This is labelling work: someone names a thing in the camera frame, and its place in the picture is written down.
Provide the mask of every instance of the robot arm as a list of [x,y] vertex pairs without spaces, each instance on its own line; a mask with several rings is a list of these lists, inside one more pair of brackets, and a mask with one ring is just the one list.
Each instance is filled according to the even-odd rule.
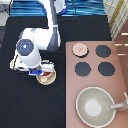
[[28,75],[43,75],[44,72],[53,72],[54,64],[42,63],[39,50],[54,52],[60,46],[60,35],[57,25],[54,0],[38,0],[47,10],[49,29],[26,28],[21,32],[16,44],[15,56],[10,63],[10,68]]

